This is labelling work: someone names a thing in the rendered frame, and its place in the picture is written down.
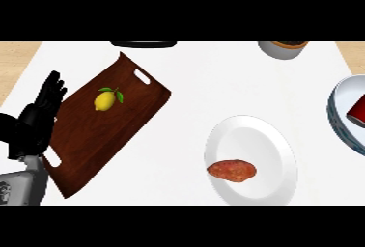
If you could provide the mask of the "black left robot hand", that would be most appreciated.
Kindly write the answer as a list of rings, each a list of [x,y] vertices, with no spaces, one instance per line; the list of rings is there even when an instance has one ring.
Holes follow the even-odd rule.
[[[55,128],[55,117],[61,109],[67,87],[61,80],[61,73],[52,71],[33,103],[21,115],[0,113],[0,141],[9,144],[10,160],[28,155],[38,156],[47,149]]]

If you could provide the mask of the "white oval plate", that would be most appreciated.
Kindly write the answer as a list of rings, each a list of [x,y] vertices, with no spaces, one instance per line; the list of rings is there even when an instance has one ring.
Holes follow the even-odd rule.
[[[257,169],[242,182],[208,176],[231,205],[287,205],[293,199],[299,166],[290,144],[276,128],[251,116],[235,116],[214,127],[207,139],[204,161],[244,160]]]

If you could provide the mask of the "red can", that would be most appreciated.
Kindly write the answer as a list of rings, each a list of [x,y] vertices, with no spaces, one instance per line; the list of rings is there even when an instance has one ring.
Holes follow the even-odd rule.
[[[365,128],[365,94],[358,99],[346,112],[346,118],[362,128]]]

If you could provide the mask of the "dark brown wooden cutting board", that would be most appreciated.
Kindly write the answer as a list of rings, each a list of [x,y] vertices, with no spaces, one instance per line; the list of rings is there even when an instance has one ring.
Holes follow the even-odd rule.
[[[86,186],[170,99],[171,92],[157,80],[142,82],[136,77],[140,72],[121,55],[61,104],[50,142],[61,165],[46,169],[65,197]],[[103,87],[121,92],[123,101],[101,112],[95,99]]]

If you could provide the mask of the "yellow lemon with leaves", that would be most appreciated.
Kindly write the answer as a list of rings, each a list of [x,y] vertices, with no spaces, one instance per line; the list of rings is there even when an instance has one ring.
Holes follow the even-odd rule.
[[[108,87],[101,88],[101,94],[95,99],[95,108],[98,111],[106,111],[114,102],[118,101],[120,103],[124,102],[124,96],[118,89],[111,89]]]

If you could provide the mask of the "black round object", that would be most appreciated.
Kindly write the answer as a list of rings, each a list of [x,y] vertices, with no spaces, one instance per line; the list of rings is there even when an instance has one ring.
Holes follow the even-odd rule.
[[[111,44],[118,47],[129,48],[170,48],[176,41],[111,41]]]

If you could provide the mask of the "reddish brown sweet potato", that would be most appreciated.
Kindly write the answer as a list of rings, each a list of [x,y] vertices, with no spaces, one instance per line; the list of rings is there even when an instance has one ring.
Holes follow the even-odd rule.
[[[207,168],[208,174],[232,182],[242,182],[257,174],[256,166],[242,160],[223,160]]]

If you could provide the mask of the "grey pot with brown rim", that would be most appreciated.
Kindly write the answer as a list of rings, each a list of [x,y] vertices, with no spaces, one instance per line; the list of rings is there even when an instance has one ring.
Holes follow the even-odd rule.
[[[281,41],[260,41],[259,47],[263,53],[279,60],[291,60],[294,59],[304,47],[307,45],[306,41],[299,41],[297,43],[281,42]]]

